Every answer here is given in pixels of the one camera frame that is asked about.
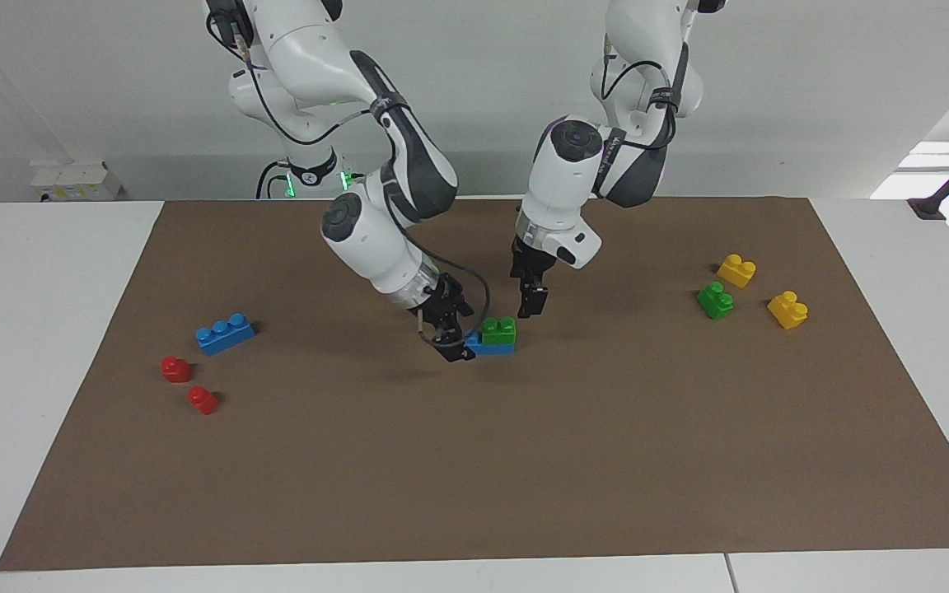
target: round black joint cap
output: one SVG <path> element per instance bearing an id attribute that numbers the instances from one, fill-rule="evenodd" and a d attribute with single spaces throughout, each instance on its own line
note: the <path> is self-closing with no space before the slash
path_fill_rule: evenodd
<path id="1" fill-rule="evenodd" d="M 556 154 L 569 162 L 586 161 L 603 149 L 603 137 L 590 124 L 566 120 L 551 130 Z"/>
<path id="2" fill-rule="evenodd" d="M 353 235 L 353 229 L 361 217 L 361 198 L 355 193 L 345 193 L 333 200 L 320 219 L 320 233 L 334 243 L 343 243 Z"/>
<path id="3" fill-rule="evenodd" d="M 698 12 L 711 15 L 713 12 L 722 11 L 724 4 L 727 4 L 727 0 L 700 0 L 698 2 Z"/>

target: blue lego block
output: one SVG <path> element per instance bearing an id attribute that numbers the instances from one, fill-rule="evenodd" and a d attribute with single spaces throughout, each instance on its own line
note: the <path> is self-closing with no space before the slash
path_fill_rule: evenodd
<path id="1" fill-rule="evenodd" d="M 234 314 L 229 320 L 215 322 L 211 329 L 201 327 L 196 330 L 196 344 L 204 354 L 215 356 L 240 342 L 247 342 L 255 337 L 255 328 L 248 323 L 247 316 Z"/>
<path id="2" fill-rule="evenodd" d="M 482 335 L 471 335 L 467 347 L 480 357 L 506 357 L 515 353 L 515 344 L 483 344 Z"/>

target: white table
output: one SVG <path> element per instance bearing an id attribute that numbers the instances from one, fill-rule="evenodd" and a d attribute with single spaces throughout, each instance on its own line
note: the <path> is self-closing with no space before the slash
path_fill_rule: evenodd
<path id="1" fill-rule="evenodd" d="M 949 439 L 949 229 L 906 203 L 815 208 Z M 0 553 L 160 203 L 0 205 Z M 173 567 L 0 574 L 0 591 L 949 591 L 949 551 Z"/>

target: yellow lego block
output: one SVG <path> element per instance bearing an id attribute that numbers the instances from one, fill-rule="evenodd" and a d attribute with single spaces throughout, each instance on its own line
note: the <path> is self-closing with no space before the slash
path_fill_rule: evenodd
<path id="1" fill-rule="evenodd" d="M 781 326 L 793 329 L 807 320 L 807 306 L 797 301 L 797 293 L 787 290 L 768 304 L 768 311 L 775 315 Z"/>
<path id="2" fill-rule="evenodd" d="M 720 278 L 738 286 L 746 288 L 749 281 L 753 280 L 753 274 L 756 273 L 756 264 L 753 262 L 742 262 L 741 255 L 728 255 L 723 260 L 723 266 L 716 272 Z"/>

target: white robotic arm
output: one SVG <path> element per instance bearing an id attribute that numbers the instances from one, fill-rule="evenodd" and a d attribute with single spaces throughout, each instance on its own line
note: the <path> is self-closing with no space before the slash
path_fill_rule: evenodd
<path id="1" fill-rule="evenodd" d="M 609 125 L 570 115 L 544 131 L 512 243 L 520 318 L 543 312 L 549 295 L 543 275 L 558 259 L 580 269 L 602 247 L 581 217 L 588 199 L 631 208 L 654 195 L 676 118 L 693 113 L 704 91 L 688 64 L 690 27 L 698 12 L 719 11 L 726 2 L 610 1 L 603 59 L 591 75 Z"/>
<path id="2" fill-rule="evenodd" d="M 463 287 L 440 273 L 405 230 L 452 206 L 458 189 L 452 166 L 379 64 L 343 42 L 333 24 L 340 0 L 246 1 L 207 3 L 222 43 L 235 46 L 247 63 L 247 76 L 234 80 L 245 78 L 238 90 L 251 84 L 266 112 L 260 119 L 275 124 L 285 139 L 305 134 L 307 124 L 313 135 L 319 128 L 302 117 L 305 109 L 356 101 L 368 105 L 391 143 L 389 161 L 328 207 L 321 221 L 326 243 L 378 292 L 432 325 L 436 333 L 428 342 L 446 360 L 474 359 L 458 320 L 474 314 Z M 260 52 L 264 70 L 253 61 Z M 241 109 L 256 113 L 247 96 Z M 283 120 L 274 117 L 274 102 L 290 106 Z"/>

